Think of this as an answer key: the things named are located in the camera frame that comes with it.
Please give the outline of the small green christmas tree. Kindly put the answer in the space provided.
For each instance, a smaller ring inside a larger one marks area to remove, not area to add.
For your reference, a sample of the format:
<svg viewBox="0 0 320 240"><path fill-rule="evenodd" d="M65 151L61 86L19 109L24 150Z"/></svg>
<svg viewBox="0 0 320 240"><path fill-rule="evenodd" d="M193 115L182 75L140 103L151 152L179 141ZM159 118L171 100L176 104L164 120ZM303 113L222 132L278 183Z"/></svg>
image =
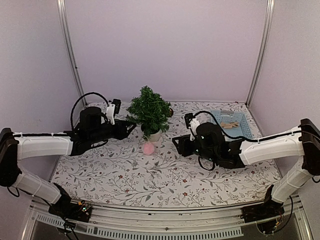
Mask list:
<svg viewBox="0 0 320 240"><path fill-rule="evenodd" d="M148 137L159 130L164 133L169 129L170 108L170 102L165 101L159 93L155 93L146 85L140 89L140 95L131 100L126 119L137 125L144 125L144 133Z"/></svg>

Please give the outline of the white ribbed plant pot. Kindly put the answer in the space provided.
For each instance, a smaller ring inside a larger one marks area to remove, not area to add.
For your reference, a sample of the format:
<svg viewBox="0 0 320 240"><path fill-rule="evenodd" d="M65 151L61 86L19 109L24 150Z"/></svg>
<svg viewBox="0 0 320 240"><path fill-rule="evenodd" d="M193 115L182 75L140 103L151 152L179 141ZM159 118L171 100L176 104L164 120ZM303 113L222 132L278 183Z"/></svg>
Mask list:
<svg viewBox="0 0 320 240"><path fill-rule="evenodd" d="M160 137L161 137L161 134L162 134L162 130L161 129L156 133L150 134L149 136L147 136L145 134L145 126L144 125L141 126L141 130L143 132L143 139L146 142L155 143L155 142L158 142L160 140Z"/></svg>

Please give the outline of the pink pompom ornament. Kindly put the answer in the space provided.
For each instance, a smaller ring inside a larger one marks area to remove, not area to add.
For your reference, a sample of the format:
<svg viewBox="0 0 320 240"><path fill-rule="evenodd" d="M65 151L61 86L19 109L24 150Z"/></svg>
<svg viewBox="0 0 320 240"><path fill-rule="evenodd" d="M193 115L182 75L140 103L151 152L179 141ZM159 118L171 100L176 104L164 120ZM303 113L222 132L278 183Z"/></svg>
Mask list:
<svg viewBox="0 0 320 240"><path fill-rule="evenodd" d="M143 145L143 153L147 156L155 152L155 146L152 142L145 142Z"/></svg>

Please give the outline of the dark red bauble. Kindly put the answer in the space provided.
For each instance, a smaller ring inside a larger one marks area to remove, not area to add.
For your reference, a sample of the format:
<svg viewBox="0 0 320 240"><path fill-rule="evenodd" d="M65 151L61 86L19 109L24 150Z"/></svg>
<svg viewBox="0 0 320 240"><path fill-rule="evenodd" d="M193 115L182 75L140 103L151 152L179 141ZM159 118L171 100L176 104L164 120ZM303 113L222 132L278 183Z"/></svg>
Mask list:
<svg viewBox="0 0 320 240"><path fill-rule="evenodd" d="M174 111L173 111L173 109L172 109L172 108L170 108L170 109L169 109L169 114L168 114L168 116L169 116L169 117L172 117L172 116L173 116L173 114L174 114Z"/></svg>

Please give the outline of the beige ribbon bow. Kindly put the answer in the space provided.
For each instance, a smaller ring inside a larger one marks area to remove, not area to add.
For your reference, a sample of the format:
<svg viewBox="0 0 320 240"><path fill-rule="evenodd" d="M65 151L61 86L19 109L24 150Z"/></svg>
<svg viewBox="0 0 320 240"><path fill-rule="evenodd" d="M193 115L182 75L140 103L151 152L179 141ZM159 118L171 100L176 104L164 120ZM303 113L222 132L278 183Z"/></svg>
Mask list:
<svg viewBox="0 0 320 240"><path fill-rule="evenodd" d="M221 122L220 126L223 129L232 129L232 128L239 128L240 127L240 123L235 121L235 122Z"/></svg>

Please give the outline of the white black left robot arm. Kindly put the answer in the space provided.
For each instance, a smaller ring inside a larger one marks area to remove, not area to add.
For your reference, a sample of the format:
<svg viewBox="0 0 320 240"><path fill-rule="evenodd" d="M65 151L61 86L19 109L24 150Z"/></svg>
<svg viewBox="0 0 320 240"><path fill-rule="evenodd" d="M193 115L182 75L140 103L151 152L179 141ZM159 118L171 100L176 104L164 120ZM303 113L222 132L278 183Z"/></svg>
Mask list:
<svg viewBox="0 0 320 240"><path fill-rule="evenodd" d="M123 140L136 124L116 119L119 109L114 104L103 112L99 107L87 107L71 130L62 133L14 133L10 128L0 133L0 185L14 187L41 198L63 216L74 213L69 194L59 185L45 181L18 166L20 160L45 156L80 156L104 146L109 139Z"/></svg>

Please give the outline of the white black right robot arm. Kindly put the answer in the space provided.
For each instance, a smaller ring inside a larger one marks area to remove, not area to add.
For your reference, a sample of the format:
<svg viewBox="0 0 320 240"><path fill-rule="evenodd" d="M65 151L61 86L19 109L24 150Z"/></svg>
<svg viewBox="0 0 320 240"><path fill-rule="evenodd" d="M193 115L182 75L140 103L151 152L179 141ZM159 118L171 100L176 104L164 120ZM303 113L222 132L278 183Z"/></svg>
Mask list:
<svg viewBox="0 0 320 240"><path fill-rule="evenodd" d="M191 134L174 137L177 152L188 157L211 161L214 166L239 169L255 163L296 156L296 164L287 174L268 188L258 213L269 218L296 190L320 174L320 131L313 122L304 118L300 125L288 131L260 139L233 137L227 141L222 129L211 122L191 122Z"/></svg>

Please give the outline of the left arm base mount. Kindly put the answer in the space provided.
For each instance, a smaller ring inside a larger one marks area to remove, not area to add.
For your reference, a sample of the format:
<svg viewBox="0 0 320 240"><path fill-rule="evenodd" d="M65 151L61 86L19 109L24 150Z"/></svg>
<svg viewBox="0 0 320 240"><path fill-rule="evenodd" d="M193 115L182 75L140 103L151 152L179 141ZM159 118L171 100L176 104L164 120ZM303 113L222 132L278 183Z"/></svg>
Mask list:
<svg viewBox="0 0 320 240"><path fill-rule="evenodd" d="M48 212L62 219L76 220L88 223L92 214L92 205L85 200L73 203L69 194L57 183L54 185L60 190L61 197L55 204L51 204Z"/></svg>

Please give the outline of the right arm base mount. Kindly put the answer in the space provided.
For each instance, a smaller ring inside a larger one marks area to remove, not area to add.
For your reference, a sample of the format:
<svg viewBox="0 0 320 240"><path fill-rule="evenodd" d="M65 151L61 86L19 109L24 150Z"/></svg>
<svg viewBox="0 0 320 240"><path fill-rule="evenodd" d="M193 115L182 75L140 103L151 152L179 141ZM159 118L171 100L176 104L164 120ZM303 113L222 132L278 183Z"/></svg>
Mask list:
<svg viewBox="0 0 320 240"><path fill-rule="evenodd" d="M264 220L285 213L283 203L275 202L272 199L272 188L273 185L267 189L262 203L241 208L240 218L243 219L245 223Z"/></svg>

